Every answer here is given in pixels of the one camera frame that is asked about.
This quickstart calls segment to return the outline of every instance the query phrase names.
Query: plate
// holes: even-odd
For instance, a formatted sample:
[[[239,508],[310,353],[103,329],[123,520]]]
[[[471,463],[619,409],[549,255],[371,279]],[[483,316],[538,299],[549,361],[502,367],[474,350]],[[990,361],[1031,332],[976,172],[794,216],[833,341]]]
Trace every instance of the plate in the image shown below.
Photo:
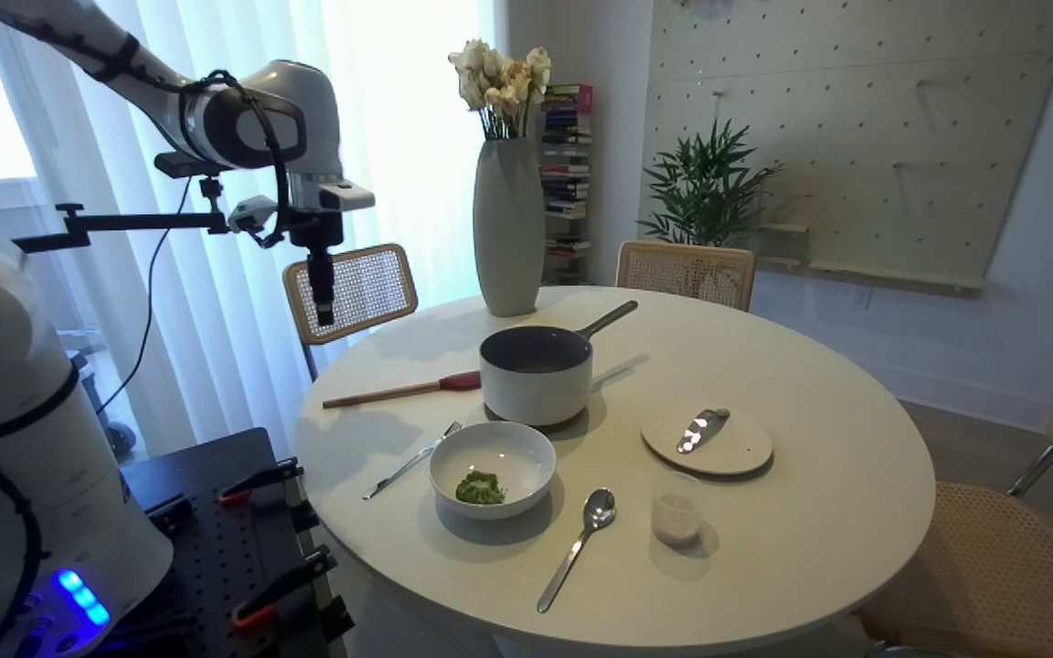
[[[698,409],[659,412],[643,420],[641,438],[663,461],[698,477],[749,477],[774,457],[774,441],[753,412],[732,409],[732,420],[698,448],[681,455],[681,431]]]

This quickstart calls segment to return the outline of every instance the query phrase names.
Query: white wall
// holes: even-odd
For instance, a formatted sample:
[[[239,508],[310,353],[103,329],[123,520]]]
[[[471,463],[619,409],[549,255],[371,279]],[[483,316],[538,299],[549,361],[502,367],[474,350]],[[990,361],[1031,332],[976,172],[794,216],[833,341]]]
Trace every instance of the white wall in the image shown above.
[[[549,0],[538,10],[559,78],[600,93],[593,274],[611,282],[614,249],[641,218],[649,0]],[[898,397],[1043,427],[1053,409],[1053,98],[988,294],[761,269],[753,312],[845,350]]]

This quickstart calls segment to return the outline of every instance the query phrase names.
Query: cooking pot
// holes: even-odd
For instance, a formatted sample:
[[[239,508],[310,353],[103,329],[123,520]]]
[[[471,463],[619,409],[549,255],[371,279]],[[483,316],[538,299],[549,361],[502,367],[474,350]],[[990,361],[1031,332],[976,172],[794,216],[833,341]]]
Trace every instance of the cooking pot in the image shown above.
[[[630,299],[593,325],[570,332],[559,325],[516,325],[483,341],[483,403],[485,412],[555,427],[590,407],[593,391],[593,332],[633,316]]]

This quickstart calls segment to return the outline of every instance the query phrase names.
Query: white vase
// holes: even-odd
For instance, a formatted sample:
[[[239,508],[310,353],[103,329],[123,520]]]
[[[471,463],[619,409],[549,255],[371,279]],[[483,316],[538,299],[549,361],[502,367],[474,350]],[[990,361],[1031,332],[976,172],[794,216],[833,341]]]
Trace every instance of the white vase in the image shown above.
[[[474,172],[474,268],[485,312],[529,316],[544,268],[544,204],[535,139],[491,139]]]

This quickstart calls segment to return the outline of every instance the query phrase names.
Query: white chair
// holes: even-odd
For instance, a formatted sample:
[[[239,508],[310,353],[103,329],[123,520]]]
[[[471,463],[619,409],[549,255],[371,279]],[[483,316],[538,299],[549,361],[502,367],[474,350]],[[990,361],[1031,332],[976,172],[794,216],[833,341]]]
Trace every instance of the white chair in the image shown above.
[[[409,255],[403,246],[368,246],[349,252],[331,252],[335,268],[335,305],[331,325],[313,321],[307,262],[287,262],[281,269],[281,289],[293,306],[296,338],[303,347],[303,361],[310,380],[318,378],[310,347],[331,345],[338,338],[407,317],[415,312],[415,285],[409,269]]]
[[[749,312],[753,252],[720,246],[626,240],[614,282]]]
[[[888,656],[1053,658],[1053,526],[1020,500],[1053,463],[1048,448],[1004,489],[941,484],[916,556],[860,620]]]

